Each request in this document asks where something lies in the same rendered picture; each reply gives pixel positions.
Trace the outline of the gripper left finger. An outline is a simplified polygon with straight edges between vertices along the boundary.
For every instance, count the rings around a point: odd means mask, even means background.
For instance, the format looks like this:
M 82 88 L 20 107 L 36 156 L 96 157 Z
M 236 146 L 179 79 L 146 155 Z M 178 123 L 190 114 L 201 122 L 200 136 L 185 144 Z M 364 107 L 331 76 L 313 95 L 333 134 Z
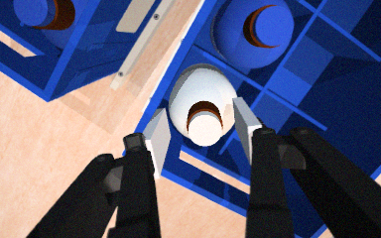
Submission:
M 123 137 L 125 156 L 93 158 L 26 238 L 102 238 L 116 207 L 106 238 L 162 238 L 155 179 L 170 140 L 166 108 L 156 109 L 143 133 Z

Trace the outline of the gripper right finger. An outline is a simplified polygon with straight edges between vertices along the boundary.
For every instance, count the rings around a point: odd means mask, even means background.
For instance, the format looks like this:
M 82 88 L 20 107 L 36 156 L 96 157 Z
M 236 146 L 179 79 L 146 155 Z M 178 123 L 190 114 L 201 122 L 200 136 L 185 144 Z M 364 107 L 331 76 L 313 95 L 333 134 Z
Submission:
M 377 181 L 313 129 L 276 135 L 242 97 L 232 98 L 232 104 L 251 167 L 245 238 L 295 238 L 282 169 L 290 169 L 334 238 L 381 238 Z

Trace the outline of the white bottle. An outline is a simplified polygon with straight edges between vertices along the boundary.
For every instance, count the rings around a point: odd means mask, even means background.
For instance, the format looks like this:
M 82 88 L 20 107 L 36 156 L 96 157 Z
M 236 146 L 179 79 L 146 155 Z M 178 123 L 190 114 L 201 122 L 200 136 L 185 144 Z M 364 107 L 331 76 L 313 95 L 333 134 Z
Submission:
M 181 134 L 200 146 L 210 146 L 233 126 L 235 97 L 235 89 L 219 68 L 193 64 L 180 74 L 170 94 L 170 118 Z

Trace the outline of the blue bottle crate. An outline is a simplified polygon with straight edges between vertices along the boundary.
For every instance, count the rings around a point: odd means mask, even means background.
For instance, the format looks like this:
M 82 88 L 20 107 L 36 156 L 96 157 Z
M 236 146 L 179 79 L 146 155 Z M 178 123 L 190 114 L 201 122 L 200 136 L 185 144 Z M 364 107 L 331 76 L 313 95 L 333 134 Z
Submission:
M 118 72 L 162 0 L 89 0 L 64 50 L 21 22 L 13 0 L 0 0 L 0 31 L 35 54 L 0 41 L 0 71 L 51 102 Z
M 183 151 L 250 186 L 251 168 L 235 123 L 213 145 L 200 146 L 170 118 L 169 98 L 180 74 L 208 63 L 276 135 L 311 128 L 376 180 L 381 175 L 381 0 L 285 0 L 294 20 L 289 46 L 274 62 L 254 69 L 232 64 L 211 43 L 210 25 L 225 1 L 204 0 L 133 132 L 143 133 L 156 109 L 166 108 L 171 140 L 161 176 L 246 217 L 248 193 L 180 159 Z M 318 238 L 327 227 L 290 169 L 282 172 L 296 238 Z

